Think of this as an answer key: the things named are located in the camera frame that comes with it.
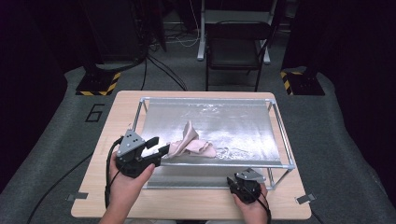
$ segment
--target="chair leg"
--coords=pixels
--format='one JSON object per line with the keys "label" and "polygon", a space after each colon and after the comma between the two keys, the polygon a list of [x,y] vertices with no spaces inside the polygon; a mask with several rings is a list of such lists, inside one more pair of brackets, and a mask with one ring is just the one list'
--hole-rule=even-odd
{"label": "chair leg", "polygon": [[205,68],[205,91],[209,91],[209,66],[206,56],[206,68]]}
{"label": "chair leg", "polygon": [[259,68],[259,71],[257,72],[256,85],[254,86],[254,91],[257,91],[257,89],[259,88],[259,82],[261,76],[262,76],[262,66]]}

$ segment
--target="black curtain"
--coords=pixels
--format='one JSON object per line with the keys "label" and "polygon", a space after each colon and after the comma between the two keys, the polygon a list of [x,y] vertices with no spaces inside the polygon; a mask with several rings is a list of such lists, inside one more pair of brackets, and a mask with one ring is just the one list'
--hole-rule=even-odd
{"label": "black curtain", "polygon": [[332,81],[346,129],[394,205],[395,8],[385,0],[302,0],[282,64]]}
{"label": "black curtain", "polygon": [[0,15],[0,190],[3,190],[64,98],[67,88],[64,71],[77,64],[71,60],[73,56],[67,56],[67,51],[64,57],[70,65],[60,63],[61,53],[58,56],[54,53],[22,0],[1,1]]}

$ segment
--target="forearm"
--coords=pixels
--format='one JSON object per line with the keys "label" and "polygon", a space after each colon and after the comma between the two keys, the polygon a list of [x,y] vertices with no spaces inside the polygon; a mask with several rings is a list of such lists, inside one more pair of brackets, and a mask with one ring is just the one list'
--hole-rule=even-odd
{"label": "forearm", "polygon": [[110,206],[107,208],[105,214],[100,220],[100,224],[122,224],[127,218],[132,206]]}

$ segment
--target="yellow black striped tape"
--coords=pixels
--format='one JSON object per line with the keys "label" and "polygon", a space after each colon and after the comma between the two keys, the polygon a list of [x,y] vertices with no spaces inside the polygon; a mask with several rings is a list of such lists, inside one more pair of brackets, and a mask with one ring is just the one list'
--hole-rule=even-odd
{"label": "yellow black striped tape", "polygon": [[291,85],[288,80],[288,74],[302,75],[302,73],[301,72],[284,72],[284,71],[280,72],[280,76],[282,77],[286,92],[288,93],[288,95],[293,95],[293,90],[291,89]]}
{"label": "yellow black striped tape", "polygon": [[108,87],[107,91],[76,91],[76,95],[110,95],[111,92],[114,91],[116,88],[117,82],[119,81],[119,78],[121,76],[121,73],[117,73],[114,77],[113,80],[111,81],[110,86]]}

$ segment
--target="wooden table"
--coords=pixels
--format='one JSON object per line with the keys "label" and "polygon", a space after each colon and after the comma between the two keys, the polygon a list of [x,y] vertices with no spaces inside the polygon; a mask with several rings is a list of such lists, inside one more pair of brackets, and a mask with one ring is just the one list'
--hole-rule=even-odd
{"label": "wooden table", "polygon": [[[88,193],[88,197],[75,200],[71,211],[74,217],[101,217],[106,211],[104,200],[106,157],[113,142],[124,135],[129,125],[134,122],[141,97],[275,99],[275,96],[268,92],[120,91],[111,107],[79,189],[81,193]],[[140,133],[141,130],[142,125],[138,124],[136,132]],[[274,135],[276,141],[281,141],[280,133],[276,128]],[[296,168],[278,184],[275,190],[268,192],[267,200],[273,219],[310,218],[309,204],[295,202],[295,198],[303,195],[305,195],[303,183]],[[215,220],[241,219],[242,215],[234,205],[228,189],[143,189],[128,217]]]}

